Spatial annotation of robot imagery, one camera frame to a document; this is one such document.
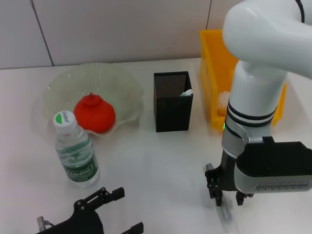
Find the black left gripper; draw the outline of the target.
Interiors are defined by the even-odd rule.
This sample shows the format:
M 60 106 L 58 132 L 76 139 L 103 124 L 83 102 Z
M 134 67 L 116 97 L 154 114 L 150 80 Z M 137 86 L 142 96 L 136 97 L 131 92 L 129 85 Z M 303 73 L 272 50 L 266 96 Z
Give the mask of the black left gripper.
M 124 188 L 120 187 L 108 192 L 102 187 L 85 199 L 74 203 L 73 214 L 64 222 L 51 224 L 42 216 L 37 217 L 40 234 L 102 234 L 103 224 L 96 209 L 104 204 L 125 197 Z M 143 234 L 143 223 L 140 222 L 121 234 Z

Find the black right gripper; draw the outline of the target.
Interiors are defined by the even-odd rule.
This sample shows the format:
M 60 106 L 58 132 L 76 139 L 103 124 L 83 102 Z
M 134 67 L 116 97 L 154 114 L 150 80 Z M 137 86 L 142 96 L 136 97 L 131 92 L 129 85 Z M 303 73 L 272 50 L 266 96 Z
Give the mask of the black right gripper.
M 216 206 L 222 205 L 222 191 L 236 191 L 234 183 L 234 166 L 236 159 L 229 155 L 222 155 L 221 163 L 214 168 L 211 163 L 206 165 L 205 177 L 209 189 L 210 199 L 215 199 Z M 241 191 L 236 192 L 236 201 L 238 206 L 242 206 L 244 199 L 253 197 L 253 194 L 245 194 Z

